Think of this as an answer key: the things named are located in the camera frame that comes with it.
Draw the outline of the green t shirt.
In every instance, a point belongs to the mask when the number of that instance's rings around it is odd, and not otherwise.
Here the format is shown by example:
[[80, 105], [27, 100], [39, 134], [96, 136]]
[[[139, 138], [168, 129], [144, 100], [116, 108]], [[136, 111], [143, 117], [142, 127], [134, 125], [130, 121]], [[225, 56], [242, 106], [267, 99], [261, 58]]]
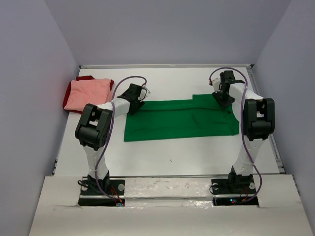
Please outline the green t shirt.
[[211, 94], [188, 100], [147, 101], [127, 115], [124, 141], [234, 136], [239, 122], [231, 106], [222, 109]]

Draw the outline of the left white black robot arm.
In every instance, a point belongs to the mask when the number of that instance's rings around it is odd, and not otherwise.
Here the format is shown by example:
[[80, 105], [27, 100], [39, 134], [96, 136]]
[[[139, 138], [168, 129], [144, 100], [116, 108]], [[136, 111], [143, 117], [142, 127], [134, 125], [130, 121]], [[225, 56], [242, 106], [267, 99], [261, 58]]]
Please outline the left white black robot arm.
[[93, 105], [87, 104], [75, 130], [75, 138], [83, 147], [89, 172], [85, 182], [80, 185], [106, 195], [110, 186], [110, 174], [105, 163], [105, 151], [109, 145], [114, 120], [121, 115], [133, 115], [144, 104], [150, 94], [145, 85], [130, 84], [129, 88], [110, 102]]

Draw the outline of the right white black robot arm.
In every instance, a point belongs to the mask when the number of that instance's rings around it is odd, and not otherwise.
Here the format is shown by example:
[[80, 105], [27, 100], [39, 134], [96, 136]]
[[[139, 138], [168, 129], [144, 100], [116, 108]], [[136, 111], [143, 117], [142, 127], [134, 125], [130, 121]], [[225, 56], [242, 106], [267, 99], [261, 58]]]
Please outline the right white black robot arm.
[[275, 102], [263, 98], [248, 88], [248, 80], [237, 80], [238, 69], [221, 67], [219, 78], [209, 78], [214, 88], [212, 96], [222, 109], [237, 101], [240, 104], [240, 128], [242, 146], [237, 160], [231, 167], [228, 178], [214, 179], [210, 186], [213, 195], [232, 195], [247, 191], [256, 195], [253, 174], [258, 173], [255, 165], [259, 149], [275, 130]]

